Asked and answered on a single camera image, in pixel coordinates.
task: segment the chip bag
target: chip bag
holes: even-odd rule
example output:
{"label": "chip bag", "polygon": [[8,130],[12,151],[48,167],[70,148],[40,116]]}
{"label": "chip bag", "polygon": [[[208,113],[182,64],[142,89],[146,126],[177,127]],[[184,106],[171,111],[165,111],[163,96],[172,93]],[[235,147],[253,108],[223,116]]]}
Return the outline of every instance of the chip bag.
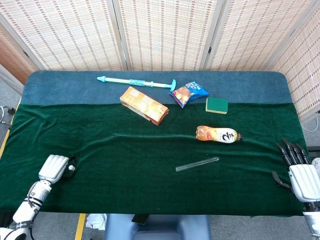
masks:
{"label": "chip bag", "polygon": [[210,95],[202,86],[195,81],[188,82],[186,85],[180,87],[173,92],[170,92],[174,100],[184,108],[184,106],[196,98]]}

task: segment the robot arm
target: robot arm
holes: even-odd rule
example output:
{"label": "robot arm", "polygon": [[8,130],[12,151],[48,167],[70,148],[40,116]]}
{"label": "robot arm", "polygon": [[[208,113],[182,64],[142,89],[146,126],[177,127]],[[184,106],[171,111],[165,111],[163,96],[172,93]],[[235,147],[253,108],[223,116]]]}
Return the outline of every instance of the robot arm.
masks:
{"label": "robot arm", "polygon": [[[320,176],[315,167],[310,164],[301,146],[294,145],[285,139],[282,141],[286,149],[278,143],[276,145],[282,153],[282,159],[288,170],[292,184],[291,191],[300,202],[304,203],[302,212],[311,235],[320,239]],[[272,173],[272,176],[278,184],[288,186],[279,179],[275,172]]]}
{"label": "robot arm", "polygon": [[[51,184],[56,183],[63,175],[70,159],[60,155],[50,155],[39,172],[40,181],[35,182],[24,201],[13,215],[13,223],[0,228],[0,240],[25,240],[28,230],[32,228],[40,207],[51,191]],[[75,167],[68,169],[73,173]]]}

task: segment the cardboard box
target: cardboard box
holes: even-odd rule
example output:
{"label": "cardboard box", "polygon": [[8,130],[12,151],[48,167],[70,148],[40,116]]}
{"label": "cardboard box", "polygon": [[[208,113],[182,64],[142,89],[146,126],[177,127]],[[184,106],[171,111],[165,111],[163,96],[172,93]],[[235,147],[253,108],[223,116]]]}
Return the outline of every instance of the cardboard box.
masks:
{"label": "cardboard box", "polygon": [[120,97],[122,105],[141,115],[145,119],[159,125],[169,113],[169,109],[151,97],[130,86]]}

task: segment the gray floor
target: gray floor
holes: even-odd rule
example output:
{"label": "gray floor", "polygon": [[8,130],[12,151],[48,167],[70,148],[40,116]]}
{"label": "gray floor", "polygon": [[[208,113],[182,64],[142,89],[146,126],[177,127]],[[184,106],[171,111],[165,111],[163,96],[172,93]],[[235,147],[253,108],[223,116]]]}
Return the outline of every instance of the gray floor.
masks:
{"label": "gray floor", "polygon": [[[20,96],[0,80],[0,105],[16,107]],[[6,113],[5,121],[11,116]],[[303,127],[313,130],[313,119]],[[0,143],[8,127],[0,124]],[[320,146],[320,127],[315,132],[303,131],[308,146]],[[75,238],[79,214],[41,212],[34,221],[33,236],[36,240],[72,240]],[[210,225],[214,240],[311,240],[303,217],[274,216],[225,216],[211,215]],[[85,228],[82,239],[103,240],[104,231]]]}

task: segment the plastic bottle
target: plastic bottle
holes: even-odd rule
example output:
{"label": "plastic bottle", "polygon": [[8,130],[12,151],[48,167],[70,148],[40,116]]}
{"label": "plastic bottle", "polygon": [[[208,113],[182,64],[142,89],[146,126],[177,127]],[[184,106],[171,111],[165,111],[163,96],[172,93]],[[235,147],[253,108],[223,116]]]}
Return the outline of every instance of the plastic bottle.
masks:
{"label": "plastic bottle", "polygon": [[243,140],[243,136],[232,128],[215,128],[210,126],[198,126],[195,138],[200,141],[216,141],[231,144]]}

